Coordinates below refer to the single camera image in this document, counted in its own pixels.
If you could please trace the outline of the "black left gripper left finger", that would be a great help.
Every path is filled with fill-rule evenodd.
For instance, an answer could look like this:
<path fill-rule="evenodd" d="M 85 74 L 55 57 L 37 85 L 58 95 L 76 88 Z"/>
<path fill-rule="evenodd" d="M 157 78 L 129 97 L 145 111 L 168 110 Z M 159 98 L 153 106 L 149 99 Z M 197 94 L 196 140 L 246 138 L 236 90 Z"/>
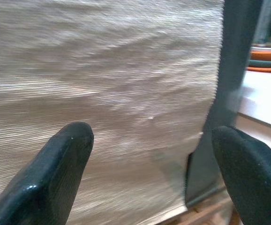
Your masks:
<path fill-rule="evenodd" d="M 85 122 L 52 136 L 0 194 L 0 225 L 66 224 L 93 144 Z"/>

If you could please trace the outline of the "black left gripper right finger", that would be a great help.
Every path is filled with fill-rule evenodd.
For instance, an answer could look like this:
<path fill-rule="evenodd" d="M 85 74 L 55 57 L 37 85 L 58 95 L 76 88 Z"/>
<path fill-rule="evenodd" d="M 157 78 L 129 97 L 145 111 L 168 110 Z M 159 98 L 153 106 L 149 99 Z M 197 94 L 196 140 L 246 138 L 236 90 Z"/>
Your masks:
<path fill-rule="evenodd" d="M 245 225 L 271 225 L 271 148 L 231 126 L 212 131 L 225 186 Z"/>

